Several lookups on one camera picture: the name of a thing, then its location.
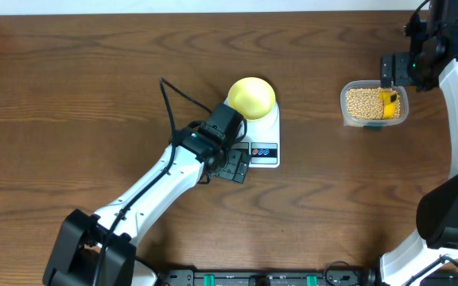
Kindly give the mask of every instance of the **green connector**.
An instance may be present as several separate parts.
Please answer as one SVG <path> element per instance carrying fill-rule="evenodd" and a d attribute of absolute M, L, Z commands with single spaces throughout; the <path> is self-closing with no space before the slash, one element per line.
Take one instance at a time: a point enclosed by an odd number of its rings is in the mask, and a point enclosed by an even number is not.
<path fill-rule="evenodd" d="M 307 286 L 317 286 L 317 276 L 307 276 Z"/>
<path fill-rule="evenodd" d="M 215 286 L 215 276 L 204 275 L 204 286 Z"/>

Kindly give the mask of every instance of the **brown wood surface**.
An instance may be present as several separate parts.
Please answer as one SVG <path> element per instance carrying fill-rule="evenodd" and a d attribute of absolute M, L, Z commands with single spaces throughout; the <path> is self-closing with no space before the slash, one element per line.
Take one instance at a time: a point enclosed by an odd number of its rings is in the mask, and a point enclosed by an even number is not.
<path fill-rule="evenodd" d="M 260 76 L 281 107 L 281 166 L 183 194 L 138 252 L 199 269 L 370 266 L 415 228 L 450 164 L 442 94 L 408 89 L 381 132 L 344 127 L 340 91 L 406 50 L 409 12 L 0 17 L 0 284 L 39 284 L 58 228 L 157 161 L 163 75 L 214 107 Z M 171 93 L 177 126 L 207 118 Z"/>

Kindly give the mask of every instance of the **grain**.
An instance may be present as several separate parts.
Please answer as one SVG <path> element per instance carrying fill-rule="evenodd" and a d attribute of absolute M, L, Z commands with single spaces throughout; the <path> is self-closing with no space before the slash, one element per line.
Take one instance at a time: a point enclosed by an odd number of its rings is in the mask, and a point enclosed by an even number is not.
<path fill-rule="evenodd" d="M 383 102 L 379 99 L 381 91 L 392 91 L 385 88 L 355 88 L 346 92 L 346 105 L 349 114 L 356 119 L 380 120 L 384 109 Z M 401 103 L 397 101 L 395 115 L 389 119 L 399 119 Z"/>

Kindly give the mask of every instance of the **clear plastic container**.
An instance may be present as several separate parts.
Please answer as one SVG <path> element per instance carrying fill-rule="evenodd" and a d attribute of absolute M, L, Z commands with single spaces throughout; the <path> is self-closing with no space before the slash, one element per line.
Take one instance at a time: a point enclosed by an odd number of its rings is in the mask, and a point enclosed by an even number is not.
<path fill-rule="evenodd" d="M 407 115 L 409 114 L 409 102 L 407 101 L 407 94 L 404 87 L 392 87 L 392 89 L 398 92 L 398 101 L 401 103 L 401 117 L 398 119 L 382 119 L 382 120 L 370 120 L 370 119 L 357 119 L 352 117 L 347 111 L 346 105 L 346 92 L 356 88 L 378 88 L 381 87 L 381 81 L 379 80 L 358 80 L 348 83 L 340 92 L 340 107 L 342 108 L 343 124 L 345 126 L 364 127 L 364 126 L 392 126 L 404 122 Z"/>

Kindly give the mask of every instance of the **white backdrop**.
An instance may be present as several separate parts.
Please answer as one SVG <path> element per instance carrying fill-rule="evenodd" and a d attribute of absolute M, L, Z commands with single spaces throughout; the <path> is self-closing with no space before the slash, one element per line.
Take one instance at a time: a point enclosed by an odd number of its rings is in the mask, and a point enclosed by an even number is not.
<path fill-rule="evenodd" d="M 421 0 L 0 0 L 0 15 L 414 10 L 420 3 Z"/>

